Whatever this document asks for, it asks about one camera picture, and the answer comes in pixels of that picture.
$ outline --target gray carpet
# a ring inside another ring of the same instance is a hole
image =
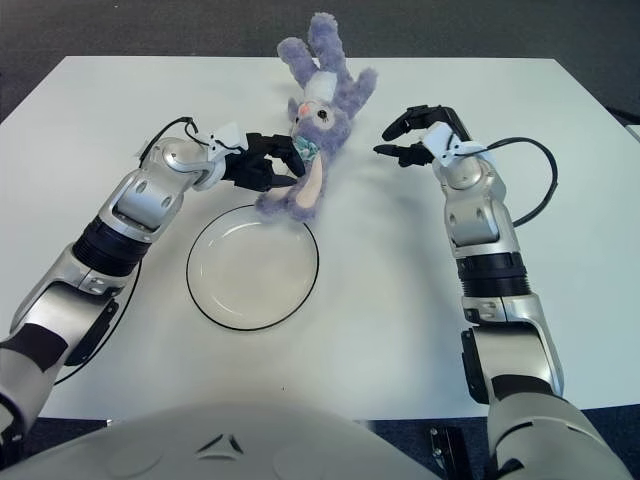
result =
[[[350,56],[555,58],[603,104],[640,113],[638,0],[0,0],[0,121],[66,55],[273,56],[320,10],[337,16]],[[589,415],[640,476],[640,407]],[[452,422],[464,427],[477,471],[482,421]],[[423,426],[377,429],[426,463]],[[41,421],[29,451],[83,428]]]

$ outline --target pink bunny nose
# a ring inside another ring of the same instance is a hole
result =
[[[304,117],[306,114],[309,113],[309,110],[311,110],[311,107],[309,107],[309,105],[307,105],[306,103],[303,103],[302,105],[300,105],[300,108],[298,109],[298,116]]]

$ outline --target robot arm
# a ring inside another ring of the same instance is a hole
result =
[[[431,163],[445,194],[462,308],[473,325],[462,333],[462,359],[471,397],[490,407],[493,478],[631,478],[587,418],[561,397],[562,367],[490,152],[446,107],[410,108],[383,138],[413,128],[427,128],[420,143],[375,151],[399,157],[401,166]]]
[[[176,120],[181,121],[193,125],[189,117]],[[27,295],[11,335],[0,342],[0,466],[19,457],[22,438],[62,366],[82,363],[106,333],[117,311],[114,298],[178,213],[188,189],[205,190],[222,179],[257,191],[295,183],[275,175],[265,155],[304,174],[289,137],[244,134],[229,124],[207,142],[191,135],[160,138],[167,128]]]

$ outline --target clear plate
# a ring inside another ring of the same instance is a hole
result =
[[[318,246],[302,223],[267,223],[250,205],[205,227],[187,262],[198,308],[234,330],[260,330],[294,313],[318,275]]]

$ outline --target stuffed bunny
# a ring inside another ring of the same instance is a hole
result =
[[[305,162],[306,173],[292,187],[273,189],[256,201],[256,208],[273,215],[285,210],[298,221],[313,218],[327,181],[327,169],[351,133],[353,117],[369,99],[377,73],[367,68],[356,81],[347,70],[338,24],[328,13],[316,13],[309,27],[309,45],[318,67],[299,38],[278,44],[278,56],[289,65],[304,89],[302,102],[289,99],[293,144]]]

